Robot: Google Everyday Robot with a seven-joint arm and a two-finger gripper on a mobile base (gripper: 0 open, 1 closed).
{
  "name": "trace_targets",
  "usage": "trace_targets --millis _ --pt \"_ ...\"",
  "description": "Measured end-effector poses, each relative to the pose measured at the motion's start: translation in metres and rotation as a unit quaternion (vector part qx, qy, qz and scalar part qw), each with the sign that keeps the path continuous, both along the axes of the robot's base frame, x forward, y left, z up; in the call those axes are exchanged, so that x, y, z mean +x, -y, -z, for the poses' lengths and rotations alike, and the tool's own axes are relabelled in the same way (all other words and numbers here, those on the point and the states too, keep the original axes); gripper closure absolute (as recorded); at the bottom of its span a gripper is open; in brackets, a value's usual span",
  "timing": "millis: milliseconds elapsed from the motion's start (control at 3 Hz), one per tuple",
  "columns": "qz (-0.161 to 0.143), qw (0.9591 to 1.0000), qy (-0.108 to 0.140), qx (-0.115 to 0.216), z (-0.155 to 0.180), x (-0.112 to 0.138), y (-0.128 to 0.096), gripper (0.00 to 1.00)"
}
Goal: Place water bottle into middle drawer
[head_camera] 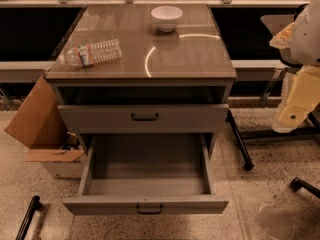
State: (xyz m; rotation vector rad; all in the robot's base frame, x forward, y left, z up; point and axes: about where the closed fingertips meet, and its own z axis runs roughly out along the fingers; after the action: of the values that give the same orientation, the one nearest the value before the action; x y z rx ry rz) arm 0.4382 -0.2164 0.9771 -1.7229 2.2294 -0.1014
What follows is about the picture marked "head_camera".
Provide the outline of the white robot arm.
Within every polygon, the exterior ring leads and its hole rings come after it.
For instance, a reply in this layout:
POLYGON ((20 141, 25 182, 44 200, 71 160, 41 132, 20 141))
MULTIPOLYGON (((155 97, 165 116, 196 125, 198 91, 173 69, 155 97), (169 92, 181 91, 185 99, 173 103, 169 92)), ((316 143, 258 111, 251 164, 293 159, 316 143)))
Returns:
POLYGON ((278 32, 270 45, 279 50, 288 48, 291 58, 301 69, 283 84, 272 129, 289 133, 296 129, 320 104, 320 0, 311 2, 294 22, 278 32))

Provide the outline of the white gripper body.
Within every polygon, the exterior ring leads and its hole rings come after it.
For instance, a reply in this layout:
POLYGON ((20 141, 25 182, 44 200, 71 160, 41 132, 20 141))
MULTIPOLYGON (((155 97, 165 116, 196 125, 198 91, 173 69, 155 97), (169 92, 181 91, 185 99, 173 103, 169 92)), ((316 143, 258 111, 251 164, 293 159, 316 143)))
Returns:
POLYGON ((296 63, 290 51, 293 26, 293 22, 287 25, 274 23, 270 26, 272 39, 269 44, 279 50, 282 61, 287 64, 296 63))

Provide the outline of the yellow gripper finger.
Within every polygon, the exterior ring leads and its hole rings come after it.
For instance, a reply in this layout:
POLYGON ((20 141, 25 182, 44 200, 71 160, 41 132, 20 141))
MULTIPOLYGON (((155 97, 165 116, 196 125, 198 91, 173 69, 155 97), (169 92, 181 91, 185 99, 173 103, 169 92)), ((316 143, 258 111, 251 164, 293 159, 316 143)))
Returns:
POLYGON ((304 65, 297 73, 287 73, 283 80, 281 103, 271 128, 289 133, 300 126, 320 104, 320 67, 304 65))

